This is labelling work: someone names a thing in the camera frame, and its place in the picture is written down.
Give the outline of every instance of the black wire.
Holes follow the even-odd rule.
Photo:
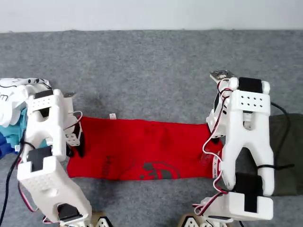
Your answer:
[[[244,227],[242,221],[239,221],[239,224],[240,224],[241,227]]]
[[[21,144],[20,151],[17,154],[17,157],[16,157],[15,161],[11,165],[11,167],[9,169],[9,172],[8,172],[8,175],[6,177],[6,182],[5,182],[5,198],[4,198],[4,203],[3,203],[2,212],[1,212],[0,226],[2,225],[4,214],[5,214],[5,210],[6,210],[6,206],[7,206],[8,199],[9,199],[9,180],[10,180],[11,174],[13,173],[13,170],[14,170],[14,168],[15,168],[15,166],[16,166],[16,164],[17,164],[17,162],[18,162],[18,160],[19,160],[19,158],[20,158],[20,156],[22,154],[24,145],[28,144],[32,148],[35,149],[35,147],[31,143],[28,143],[28,142],[24,141],[24,135],[25,135],[25,130],[23,131],[23,136],[22,136],[21,141],[20,141],[20,144]]]
[[[213,224],[210,223],[208,220],[206,220],[206,222],[207,222],[209,225],[211,225],[212,227],[214,227]]]
[[[285,142],[285,139],[286,139],[286,137],[289,133],[290,127],[291,127],[291,122],[290,122],[290,118],[289,118],[287,111],[283,107],[279,106],[278,104],[276,104],[274,102],[271,102],[270,104],[272,104],[275,108],[278,108],[279,110],[281,110],[283,112],[283,114],[285,115],[285,119],[286,119],[286,129],[282,136],[282,139],[280,140],[280,144],[276,150],[276,155],[274,157],[274,164],[277,166],[277,162],[278,162],[279,155],[281,153],[281,149],[283,147],[283,144]]]

